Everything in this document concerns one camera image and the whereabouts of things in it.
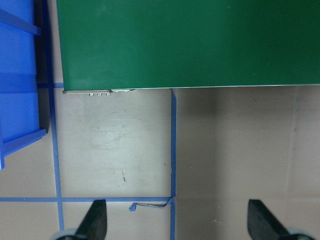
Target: blue plastic bin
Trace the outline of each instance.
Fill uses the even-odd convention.
[[[39,129],[33,0],[0,0],[0,170],[5,156],[46,135]]]

